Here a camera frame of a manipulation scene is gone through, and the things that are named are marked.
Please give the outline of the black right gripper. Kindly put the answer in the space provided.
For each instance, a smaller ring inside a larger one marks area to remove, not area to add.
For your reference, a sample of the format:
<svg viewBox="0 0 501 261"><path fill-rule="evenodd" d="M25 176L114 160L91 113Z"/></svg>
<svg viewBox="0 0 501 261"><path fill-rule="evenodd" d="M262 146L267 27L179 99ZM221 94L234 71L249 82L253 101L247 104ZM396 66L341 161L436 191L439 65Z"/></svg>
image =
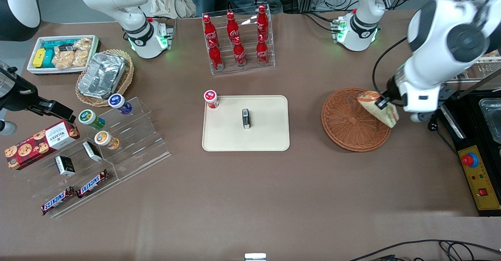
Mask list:
<svg viewBox="0 0 501 261"><path fill-rule="evenodd" d="M0 62L0 108L9 111L28 109L74 124L76 117L67 106L38 96L36 86L16 73L17 68Z"/></svg>

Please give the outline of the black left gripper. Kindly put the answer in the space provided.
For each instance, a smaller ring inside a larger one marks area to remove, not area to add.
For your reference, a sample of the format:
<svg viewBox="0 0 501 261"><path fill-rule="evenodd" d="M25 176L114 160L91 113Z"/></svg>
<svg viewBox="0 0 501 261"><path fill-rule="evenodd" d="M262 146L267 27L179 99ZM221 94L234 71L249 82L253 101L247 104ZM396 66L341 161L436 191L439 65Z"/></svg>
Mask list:
<svg viewBox="0 0 501 261"><path fill-rule="evenodd" d="M381 93L380 99L377 99L375 102L375 106L378 109L383 110L387 107L389 102L395 106L404 106L398 86L395 83L395 75L388 79L385 93Z"/></svg>

